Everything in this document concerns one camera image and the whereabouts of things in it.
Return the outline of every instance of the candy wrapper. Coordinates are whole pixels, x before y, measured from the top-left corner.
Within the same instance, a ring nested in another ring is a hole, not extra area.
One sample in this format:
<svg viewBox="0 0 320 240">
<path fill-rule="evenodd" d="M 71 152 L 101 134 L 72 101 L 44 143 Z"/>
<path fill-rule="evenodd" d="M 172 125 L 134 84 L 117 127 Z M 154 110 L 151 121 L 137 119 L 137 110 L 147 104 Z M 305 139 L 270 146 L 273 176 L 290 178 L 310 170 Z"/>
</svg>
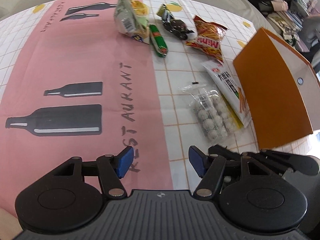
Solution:
<svg viewBox="0 0 320 240">
<path fill-rule="evenodd" d="M 230 103 L 244 127 L 247 127 L 252 118 L 247 100 L 239 84 L 235 82 L 231 73 L 220 62 L 209 60 L 202 65 Z"/>
<path fill-rule="evenodd" d="M 216 88 L 206 84 L 192 84 L 181 90 L 192 95 L 190 107 L 201 124 L 204 135 L 212 143 L 222 141 L 239 129 L 221 93 Z"/>
<path fill-rule="evenodd" d="M 150 24 L 150 39 L 155 47 L 156 53 L 159 57 L 166 57 L 168 53 L 168 47 L 163 37 L 161 36 L 157 26 Z"/>
<path fill-rule="evenodd" d="M 193 40 L 186 41 L 185 44 L 223 62 L 220 44 L 228 29 L 214 22 L 205 22 L 199 16 L 195 16 L 193 21 L 195 22 L 198 36 Z"/>
<path fill-rule="evenodd" d="M 148 7 L 140 1 L 118 0 L 113 18 L 120 33 L 150 44 Z"/>
<path fill-rule="evenodd" d="M 162 18 L 164 28 L 181 40 L 186 40 L 188 38 L 187 34 L 194 32 L 188 30 L 186 24 L 182 20 L 175 19 L 164 4 L 159 8 L 157 15 Z"/>
</svg>

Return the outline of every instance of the pretzel stick package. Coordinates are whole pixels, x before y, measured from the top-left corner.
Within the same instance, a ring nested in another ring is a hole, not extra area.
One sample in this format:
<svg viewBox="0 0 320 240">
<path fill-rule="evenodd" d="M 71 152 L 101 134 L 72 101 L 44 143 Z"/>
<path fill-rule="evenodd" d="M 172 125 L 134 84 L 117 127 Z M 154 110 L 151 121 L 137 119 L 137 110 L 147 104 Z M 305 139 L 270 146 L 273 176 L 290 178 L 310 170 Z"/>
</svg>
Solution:
<svg viewBox="0 0 320 240">
<path fill-rule="evenodd" d="M 193 21 L 195 22 L 198 36 L 194 40 L 186 41 L 185 44 L 223 62 L 220 43 L 228 29 L 214 22 L 205 22 L 199 16 L 195 16 Z"/>
<path fill-rule="evenodd" d="M 240 85 L 235 82 L 229 70 L 217 60 L 209 60 L 202 63 L 202 65 L 206 68 L 219 90 L 230 103 L 244 127 L 247 127 L 252 118 L 247 100 Z"/>
</svg>

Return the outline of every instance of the black candy packet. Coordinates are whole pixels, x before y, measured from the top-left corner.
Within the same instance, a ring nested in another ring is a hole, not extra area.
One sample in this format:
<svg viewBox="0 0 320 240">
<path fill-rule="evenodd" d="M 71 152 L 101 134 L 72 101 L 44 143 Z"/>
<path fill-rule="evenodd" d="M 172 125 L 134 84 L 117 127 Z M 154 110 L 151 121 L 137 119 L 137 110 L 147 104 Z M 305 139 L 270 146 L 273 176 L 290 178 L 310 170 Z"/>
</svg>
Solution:
<svg viewBox="0 0 320 240">
<path fill-rule="evenodd" d="M 183 41 L 188 38 L 188 33 L 194 33 L 194 31 L 187 29 L 186 24 L 182 20 L 175 19 L 164 4 L 159 8 L 157 15 L 162 18 L 164 28 Z"/>
</svg>

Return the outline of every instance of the bottle illustration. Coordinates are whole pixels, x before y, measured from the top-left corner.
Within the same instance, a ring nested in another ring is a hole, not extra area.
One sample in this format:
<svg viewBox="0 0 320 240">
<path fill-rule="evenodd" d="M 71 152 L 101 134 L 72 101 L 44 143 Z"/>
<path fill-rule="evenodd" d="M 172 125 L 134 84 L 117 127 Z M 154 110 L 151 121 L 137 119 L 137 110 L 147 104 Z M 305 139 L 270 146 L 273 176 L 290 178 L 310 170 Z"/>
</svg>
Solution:
<svg viewBox="0 0 320 240">
<path fill-rule="evenodd" d="M 98 17 L 100 14 L 86 14 L 86 13 L 76 13 L 69 16 L 66 16 L 60 20 L 60 22 L 65 20 L 80 20 L 88 17 Z"/>
<path fill-rule="evenodd" d="M 103 82 L 68 84 L 60 88 L 46 90 L 44 96 L 61 96 L 65 98 L 101 96 Z"/>
<path fill-rule="evenodd" d="M 80 11 L 87 11 L 87 10 L 105 10 L 109 8 L 116 8 L 116 6 L 117 6 L 116 4 L 100 2 L 100 3 L 85 5 L 85 6 L 69 8 L 65 15 L 73 14 Z"/>
<path fill-rule="evenodd" d="M 36 136 L 98 135 L 101 105 L 45 107 L 28 116 L 9 117 L 6 128 L 25 129 Z"/>
</svg>

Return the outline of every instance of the green sausage stick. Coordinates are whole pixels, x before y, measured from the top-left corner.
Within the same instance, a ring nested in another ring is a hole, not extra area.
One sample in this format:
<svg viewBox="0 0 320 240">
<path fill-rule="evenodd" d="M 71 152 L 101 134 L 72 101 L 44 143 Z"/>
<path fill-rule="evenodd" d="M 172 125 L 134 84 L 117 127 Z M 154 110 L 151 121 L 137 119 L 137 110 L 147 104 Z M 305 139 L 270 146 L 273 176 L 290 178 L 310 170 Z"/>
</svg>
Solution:
<svg viewBox="0 0 320 240">
<path fill-rule="evenodd" d="M 150 28 L 150 38 L 153 46 L 156 49 L 157 55 L 159 57 L 166 57 L 168 53 L 168 47 L 167 47 L 167 44 L 165 44 L 165 41 L 161 36 L 157 26 L 150 24 L 149 28 Z"/>
</svg>

